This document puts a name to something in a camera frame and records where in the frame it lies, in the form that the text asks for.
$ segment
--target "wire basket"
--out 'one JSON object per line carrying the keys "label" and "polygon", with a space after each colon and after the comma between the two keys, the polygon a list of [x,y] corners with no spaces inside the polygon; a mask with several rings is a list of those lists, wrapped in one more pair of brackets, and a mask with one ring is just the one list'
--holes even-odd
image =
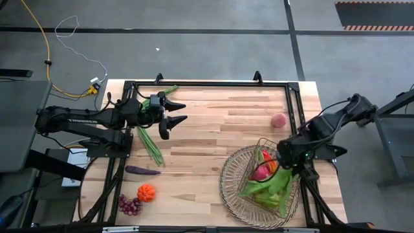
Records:
{"label": "wire basket", "polygon": [[[240,194],[246,187],[247,185],[247,180],[248,178],[252,175],[252,173],[254,172],[255,167],[257,166],[257,153],[261,150],[266,150],[268,151],[268,154],[272,156],[273,159],[276,159],[276,152],[277,152],[277,143],[272,142],[271,140],[268,139],[264,139],[261,138],[259,139],[259,141],[257,142],[255,148],[254,148],[254,152],[252,154],[252,156],[250,157],[250,160],[247,164],[246,170],[243,174],[243,177],[241,178],[241,181],[239,183],[239,186],[237,188],[237,192],[238,194]],[[297,195],[297,193],[299,192],[299,183],[300,183],[300,179],[295,177],[295,179],[292,182],[292,188],[290,189],[290,196],[287,199],[287,203],[286,203],[286,213],[290,212],[291,208],[295,208],[296,205],[293,205],[293,200],[295,198],[295,195]],[[248,196],[241,196],[241,198],[243,198],[245,201],[248,201],[249,203],[252,203],[260,208],[262,208],[263,210],[270,212],[271,214],[275,214],[280,218],[283,218],[280,214],[280,211],[278,208],[270,208],[264,205],[261,205],[259,203],[257,203],[254,198],[251,195]]]}

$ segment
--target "pink fruit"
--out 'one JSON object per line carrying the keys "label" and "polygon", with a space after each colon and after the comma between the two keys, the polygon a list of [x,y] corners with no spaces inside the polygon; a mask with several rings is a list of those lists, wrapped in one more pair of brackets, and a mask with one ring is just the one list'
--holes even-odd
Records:
{"label": "pink fruit", "polygon": [[286,116],[283,113],[277,113],[272,116],[271,124],[275,128],[283,127],[286,124]]}
{"label": "pink fruit", "polygon": [[263,181],[267,178],[269,178],[272,175],[272,173],[269,171],[266,165],[262,165],[257,168],[257,170],[254,172],[254,179],[257,181]]}

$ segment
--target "purple eggplant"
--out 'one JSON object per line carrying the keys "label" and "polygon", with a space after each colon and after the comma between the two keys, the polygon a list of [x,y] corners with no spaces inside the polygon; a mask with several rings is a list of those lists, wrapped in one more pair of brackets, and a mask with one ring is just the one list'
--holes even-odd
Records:
{"label": "purple eggplant", "polygon": [[161,174],[160,171],[149,170],[145,168],[140,168],[137,166],[126,166],[125,171],[127,173],[138,174],[138,175],[158,175]]}

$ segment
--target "woven basket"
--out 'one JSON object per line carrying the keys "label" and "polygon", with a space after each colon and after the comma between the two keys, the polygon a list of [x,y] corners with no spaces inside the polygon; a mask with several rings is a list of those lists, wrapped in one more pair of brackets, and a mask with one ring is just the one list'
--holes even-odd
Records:
{"label": "woven basket", "polygon": [[300,199],[299,179],[294,179],[286,204],[286,216],[277,211],[265,211],[264,206],[239,197],[239,185],[243,183],[246,171],[255,155],[256,145],[243,148],[231,155],[224,164],[220,176],[220,193],[228,211],[240,222],[258,229],[273,229],[286,223],[295,213]]}

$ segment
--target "orange striped tape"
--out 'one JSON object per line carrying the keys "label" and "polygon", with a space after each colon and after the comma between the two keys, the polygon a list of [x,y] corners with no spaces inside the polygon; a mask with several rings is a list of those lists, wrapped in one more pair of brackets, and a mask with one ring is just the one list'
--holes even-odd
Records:
{"label": "orange striped tape", "polygon": [[372,26],[372,25],[347,25],[343,29],[345,30],[357,30],[357,31],[411,31],[414,26]]}
{"label": "orange striped tape", "polygon": [[405,2],[405,1],[337,1],[335,4],[377,4],[377,3],[414,3],[414,2]]}

